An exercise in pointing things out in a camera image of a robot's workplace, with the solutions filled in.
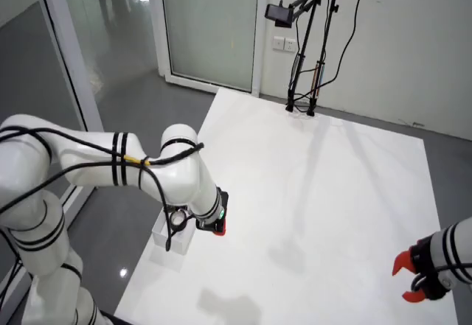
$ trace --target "white table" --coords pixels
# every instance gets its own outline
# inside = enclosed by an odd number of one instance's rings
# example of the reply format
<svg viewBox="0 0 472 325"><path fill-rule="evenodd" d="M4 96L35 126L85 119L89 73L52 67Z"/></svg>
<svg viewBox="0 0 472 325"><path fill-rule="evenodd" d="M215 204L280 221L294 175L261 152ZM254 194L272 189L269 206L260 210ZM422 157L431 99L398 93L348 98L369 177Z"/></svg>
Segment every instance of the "white table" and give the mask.
<svg viewBox="0 0 472 325"><path fill-rule="evenodd" d="M396 255L440 228L423 141L221 89L199 138L229 193L226 236L148 242L116 316L132 324L457 324L409 304Z"/></svg>

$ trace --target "glass door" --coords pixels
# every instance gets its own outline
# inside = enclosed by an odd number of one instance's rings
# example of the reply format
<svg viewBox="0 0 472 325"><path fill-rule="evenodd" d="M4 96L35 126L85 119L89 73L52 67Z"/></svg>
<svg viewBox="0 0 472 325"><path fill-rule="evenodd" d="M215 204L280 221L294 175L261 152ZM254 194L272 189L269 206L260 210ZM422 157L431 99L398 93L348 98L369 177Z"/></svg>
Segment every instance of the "glass door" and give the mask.
<svg viewBox="0 0 472 325"><path fill-rule="evenodd" d="M168 82L258 96L267 0L150 0Z"/></svg>
<svg viewBox="0 0 472 325"><path fill-rule="evenodd" d="M61 0L0 0L0 122L27 113L74 130L101 131L102 123L67 8ZM49 173L60 170L52 162ZM61 178L48 187L63 204L66 224L91 194ZM0 292L13 271L15 257L0 238ZM15 311L30 285L18 268L4 296L0 324Z"/></svg>

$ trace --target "white box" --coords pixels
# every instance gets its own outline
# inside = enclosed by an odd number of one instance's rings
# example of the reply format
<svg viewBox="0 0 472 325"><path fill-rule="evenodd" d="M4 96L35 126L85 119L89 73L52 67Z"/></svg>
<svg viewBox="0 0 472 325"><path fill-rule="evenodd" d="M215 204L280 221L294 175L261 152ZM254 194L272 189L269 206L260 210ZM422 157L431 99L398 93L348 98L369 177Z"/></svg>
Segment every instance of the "white box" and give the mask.
<svg viewBox="0 0 472 325"><path fill-rule="evenodd" d="M176 252L177 254L185 255L196 228L195 220L189 220L185 229L172 237L170 250ZM165 249L165 243L167 241L167 225L165 222L164 209L161 210L159 216L157 217L156 223L154 223L153 239L154 244Z"/></svg>

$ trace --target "end effector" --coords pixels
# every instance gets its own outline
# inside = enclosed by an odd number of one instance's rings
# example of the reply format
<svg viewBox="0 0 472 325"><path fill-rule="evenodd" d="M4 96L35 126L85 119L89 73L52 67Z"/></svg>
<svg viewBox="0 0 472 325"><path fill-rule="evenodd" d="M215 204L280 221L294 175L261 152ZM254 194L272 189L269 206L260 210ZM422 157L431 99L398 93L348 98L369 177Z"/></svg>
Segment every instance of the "end effector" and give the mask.
<svg viewBox="0 0 472 325"><path fill-rule="evenodd" d="M393 276L401 268L417 274L403 294L410 303L438 300L458 283L472 284L472 218L418 240L397 256Z"/></svg>

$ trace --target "door frame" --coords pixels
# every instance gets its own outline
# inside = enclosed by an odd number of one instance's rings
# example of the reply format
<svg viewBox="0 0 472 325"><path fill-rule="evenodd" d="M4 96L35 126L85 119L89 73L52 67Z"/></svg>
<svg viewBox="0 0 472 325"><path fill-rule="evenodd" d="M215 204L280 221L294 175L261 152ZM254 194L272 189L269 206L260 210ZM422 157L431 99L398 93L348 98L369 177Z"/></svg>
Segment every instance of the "door frame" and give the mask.
<svg viewBox="0 0 472 325"><path fill-rule="evenodd" d="M100 113L80 51L67 0L39 0L39 3L58 57L60 69L66 80L65 89L71 96L80 128L85 131L103 132ZM90 186L69 185L60 197L67 227L70 226L93 191L94 188ZM4 279L0 281L0 290L4 289L11 271L10 268ZM0 324L8 322L28 291L30 284L30 276L24 268L21 268L5 295L4 305L0 312Z"/></svg>
<svg viewBox="0 0 472 325"><path fill-rule="evenodd" d="M182 85L216 93L222 85L202 82L197 79L180 77L172 73L170 66L169 41L167 38L167 26L164 14L164 0L149 0L151 18L153 23L154 41L158 59L159 74L165 77L166 82ZM260 84L263 70L263 53L266 36L266 5L268 0L257 0L256 8L256 31L254 36L254 58L252 66L251 94L258 97L260 94Z"/></svg>

